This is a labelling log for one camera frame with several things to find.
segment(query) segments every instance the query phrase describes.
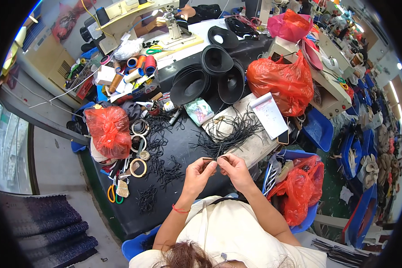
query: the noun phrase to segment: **cardboard box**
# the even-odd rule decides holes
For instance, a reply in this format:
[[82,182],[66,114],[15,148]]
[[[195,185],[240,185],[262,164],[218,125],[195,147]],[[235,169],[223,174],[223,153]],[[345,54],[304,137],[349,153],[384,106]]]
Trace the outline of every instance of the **cardboard box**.
[[116,71],[112,67],[106,65],[100,66],[97,72],[97,77],[95,79],[96,84],[105,84],[110,86],[115,77]]

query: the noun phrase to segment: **notepad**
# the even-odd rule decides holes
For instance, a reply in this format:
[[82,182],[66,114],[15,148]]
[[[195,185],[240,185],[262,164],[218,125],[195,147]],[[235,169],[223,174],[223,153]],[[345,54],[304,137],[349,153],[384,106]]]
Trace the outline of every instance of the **notepad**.
[[249,105],[261,121],[271,140],[288,130],[288,126],[270,92],[251,101]]

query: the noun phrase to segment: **woman's left hand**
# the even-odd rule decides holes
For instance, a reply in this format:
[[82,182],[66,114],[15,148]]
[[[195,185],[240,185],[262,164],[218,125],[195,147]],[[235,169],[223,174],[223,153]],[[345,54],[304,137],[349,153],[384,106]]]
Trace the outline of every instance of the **woman's left hand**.
[[188,20],[188,18],[191,18],[191,17],[195,16],[195,14],[196,14],[195,9],[193,7],[191,7],[191,6],[189,6],[188,4],[186,4],[186,6],[181,8],[181,10],[182,11],[177,13],[177,15],[179,15],[180,17],[182,17],[186,21]]
[[199,158],[188,166],[182,196],[195,200],[202,190],[204,190],[208,178],[216,172],[217,167],[217,162],[211,161],[203,170],[203,165],[208,161]]

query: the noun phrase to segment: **worker's hand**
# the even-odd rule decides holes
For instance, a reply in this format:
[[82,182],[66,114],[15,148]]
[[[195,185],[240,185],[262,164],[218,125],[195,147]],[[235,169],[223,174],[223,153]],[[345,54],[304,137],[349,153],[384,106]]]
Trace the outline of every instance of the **worker's hand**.
[[217,159],[220,166],[220,173],[228,175],[237,191],[242,194],[257,188],[244,159],[236,157],[231,153],[224,154]]
[[216,172],[217,162],[211,161],[203,170],[205,163],[209,160],[199,158],[186,169],[185,184],[183,185],[182,196],[186,196],[195,200],[204,190],[208,178]]
[[181,8],[181,11],[177,13],[178,16],[182,17],[186,21],[188,20],[188,18],[195,16],[195,14],[196,14],[195,9],[189,6],[188,4],[186,4],[185,7]]
[[150,24],[148,24],[147,29],[152,30],[155,27],[162,27],[165,25],[165,19],[163,17],[156,17]]

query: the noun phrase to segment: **red string bracelet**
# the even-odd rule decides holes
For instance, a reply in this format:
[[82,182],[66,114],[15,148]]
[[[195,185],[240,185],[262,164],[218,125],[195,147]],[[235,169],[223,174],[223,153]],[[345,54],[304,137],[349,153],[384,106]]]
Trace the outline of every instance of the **red string bracelet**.
[[191,211],[190,209],[189,209],[189,211],[183,211],[183,208],[175,208],[174,204],[172,205],[172,207],[173,207],[173,210],[178,213],[189,213],[189,211]]

